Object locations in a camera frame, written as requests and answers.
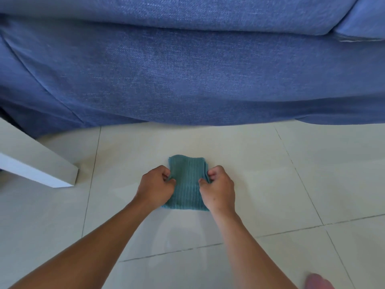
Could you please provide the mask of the person's left hand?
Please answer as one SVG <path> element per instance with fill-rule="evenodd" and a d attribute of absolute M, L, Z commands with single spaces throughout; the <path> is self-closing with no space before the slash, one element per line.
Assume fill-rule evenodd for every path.
<path fill-rule="evenodd" d="M 160 165 L 142 176 L 134 199 L 153 211 L 163 206 L 171 198 L 174 190 L 175 188 L 164 182 Z"/>

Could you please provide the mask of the person's right hand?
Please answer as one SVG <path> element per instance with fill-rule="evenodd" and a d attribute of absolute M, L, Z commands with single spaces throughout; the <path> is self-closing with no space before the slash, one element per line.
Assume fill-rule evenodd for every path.
<path fill-rule="evenodd" d="M 220 165 L 208 170 L 207 175 L 210 183 L 203 178 L 198 181 L 205 206 L 214 217 L 233 217 L 236 214 L 234 181 Z"/>

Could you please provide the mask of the teal ribbed cloth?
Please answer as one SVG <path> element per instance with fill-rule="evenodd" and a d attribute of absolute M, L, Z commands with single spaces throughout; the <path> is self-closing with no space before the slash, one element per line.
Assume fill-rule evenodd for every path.
<path fill-rule="evenodd" d="M 165 209 L 208 211 L 200 194 L 199 179 L 209 170 L 204 158 L 174 155 L 168 159 L 171 176 L 176 187 L 171 198 L 162 206 Z"/>

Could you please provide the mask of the person's left forearm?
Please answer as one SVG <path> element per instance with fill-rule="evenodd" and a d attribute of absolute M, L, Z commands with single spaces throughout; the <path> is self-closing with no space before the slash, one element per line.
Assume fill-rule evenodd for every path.
<path fill-rule="evenodd" d="M 135 197 L 108 221 L 9 289 L 101 289 L 139 225 L 163 204 Z"/>

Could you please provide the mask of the person's right forearm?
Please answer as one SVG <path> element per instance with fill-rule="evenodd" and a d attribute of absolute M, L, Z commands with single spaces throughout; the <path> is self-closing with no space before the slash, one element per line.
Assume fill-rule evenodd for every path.
<path fill-rule="evenodd" d="M 212 211 L 240 289 L 298 289 L 246 229 L 233 210 Z"/>

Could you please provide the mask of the blue fabric sofa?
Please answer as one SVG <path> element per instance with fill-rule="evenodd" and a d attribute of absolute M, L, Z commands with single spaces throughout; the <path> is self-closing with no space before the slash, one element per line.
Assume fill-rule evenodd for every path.
<path fill-rule="evenodd" d="M 385 123 L 357 0 L 0 0 L 0 112 L 31 137 L 159 122 Z"/>

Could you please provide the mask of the person's bare foot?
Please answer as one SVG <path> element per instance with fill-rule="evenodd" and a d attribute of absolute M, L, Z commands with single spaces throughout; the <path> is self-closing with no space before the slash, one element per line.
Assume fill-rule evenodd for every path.
<path fill-rule="evenodd" d="M 309 274 L 305 280 L 305 289 L 334 289 L 331 282 L 319 274 Z"/>

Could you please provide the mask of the blue sofa cushion white tag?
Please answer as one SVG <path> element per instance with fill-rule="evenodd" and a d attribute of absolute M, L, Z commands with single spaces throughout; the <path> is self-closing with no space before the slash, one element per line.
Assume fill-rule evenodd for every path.
<path fill-rule="evenodd" d="M 333 35 L 341 42 L 385 41 L 385 0 L 357 0 Z"/>

